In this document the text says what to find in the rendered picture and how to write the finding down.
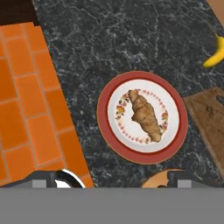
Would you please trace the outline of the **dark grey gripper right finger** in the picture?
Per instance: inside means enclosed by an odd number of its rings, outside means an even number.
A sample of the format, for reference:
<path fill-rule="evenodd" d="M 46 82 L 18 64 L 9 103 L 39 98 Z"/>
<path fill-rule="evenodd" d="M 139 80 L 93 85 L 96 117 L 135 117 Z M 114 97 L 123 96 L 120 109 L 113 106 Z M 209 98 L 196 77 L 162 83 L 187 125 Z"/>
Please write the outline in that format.
<path fill-rule="evenodd" d="M 219 188 L 218 184 L 206 182 L 205 180 L 194 176 L 186 171 L 168 171 L 168 184 L 170 188 Z"/>

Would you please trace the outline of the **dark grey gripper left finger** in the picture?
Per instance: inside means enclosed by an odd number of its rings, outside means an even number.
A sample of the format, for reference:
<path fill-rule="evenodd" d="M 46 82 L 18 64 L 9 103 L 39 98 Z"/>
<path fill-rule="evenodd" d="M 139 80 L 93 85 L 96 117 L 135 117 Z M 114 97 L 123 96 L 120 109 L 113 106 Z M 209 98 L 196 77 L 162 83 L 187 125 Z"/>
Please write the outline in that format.
<path fill-rule="evenodd" d="M 7 188 L 55 188 L 54 171 L 34 171 L 24 179 L 9 183 Z"/>

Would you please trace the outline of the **brown wooden cutting board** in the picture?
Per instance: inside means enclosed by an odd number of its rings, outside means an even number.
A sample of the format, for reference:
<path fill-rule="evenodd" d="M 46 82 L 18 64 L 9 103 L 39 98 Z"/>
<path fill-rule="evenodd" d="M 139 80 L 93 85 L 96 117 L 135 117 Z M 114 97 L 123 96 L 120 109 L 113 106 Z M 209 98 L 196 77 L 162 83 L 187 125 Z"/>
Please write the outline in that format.
<path fill-rule="evenodd" d="M 199 129 L 199 133 L 224 178 L 224 91 L 212 87 L 184 98 L 186 107 Z"/>

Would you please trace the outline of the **black and white round object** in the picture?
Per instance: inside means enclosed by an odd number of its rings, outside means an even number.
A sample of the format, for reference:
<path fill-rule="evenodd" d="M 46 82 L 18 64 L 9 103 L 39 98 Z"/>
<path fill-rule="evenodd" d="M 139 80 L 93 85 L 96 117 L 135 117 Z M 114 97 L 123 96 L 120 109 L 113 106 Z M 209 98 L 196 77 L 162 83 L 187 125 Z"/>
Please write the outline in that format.
<path fill-rule="evenodd" d="M 58 188 L 85 188 L 82 180 L 73 172 L 62 169 L 55 172 L 54 179 Z"/>

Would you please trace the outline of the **tan round pastry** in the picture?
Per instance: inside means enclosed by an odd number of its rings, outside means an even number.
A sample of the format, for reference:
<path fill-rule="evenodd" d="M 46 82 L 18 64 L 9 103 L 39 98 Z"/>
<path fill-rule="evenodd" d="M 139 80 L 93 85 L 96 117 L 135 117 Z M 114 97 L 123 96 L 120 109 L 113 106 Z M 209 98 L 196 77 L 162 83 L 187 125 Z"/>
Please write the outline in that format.
<path fill-rule="evenodd" d="M 167 169 L 154 174 L 143 183 L 142 188 L 159 188 L 160 186 L 167 186 L 168 184 L 167 173 L 175 171 L 177 170 Z"/>

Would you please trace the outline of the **red rimmed floral plate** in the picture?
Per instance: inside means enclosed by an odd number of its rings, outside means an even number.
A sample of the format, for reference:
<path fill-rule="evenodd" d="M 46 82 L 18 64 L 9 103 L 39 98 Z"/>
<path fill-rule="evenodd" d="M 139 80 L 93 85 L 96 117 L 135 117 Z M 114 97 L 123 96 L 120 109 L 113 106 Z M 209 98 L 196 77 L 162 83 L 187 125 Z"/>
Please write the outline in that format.
<path fill-rule="evenodd" d="M 156 122 L 148 125 L 136 113 L 133 100 L 147 101 L 150 116 Z M 107 144 L 119 156 L 142 165 L 171 158 L 186 138 L 186 107 L 179 93 L 166 80 L 144 71 L 120 74 L 102 90 L 97 105 L 97 122 Z"/>

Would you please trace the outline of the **yellow banana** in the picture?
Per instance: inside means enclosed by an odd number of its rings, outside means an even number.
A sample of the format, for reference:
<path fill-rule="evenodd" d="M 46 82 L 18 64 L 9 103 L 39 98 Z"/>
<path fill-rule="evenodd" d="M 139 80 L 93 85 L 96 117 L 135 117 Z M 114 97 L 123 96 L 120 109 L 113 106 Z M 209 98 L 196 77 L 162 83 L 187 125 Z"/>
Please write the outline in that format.
<path fill-rule="evenodd" d="M 204 63 L 203 67 L 214 67 L 224 59 L 224 37 L 214 34 L 217 40 L 217 49 L 215 53 L 209 57 Z"/>

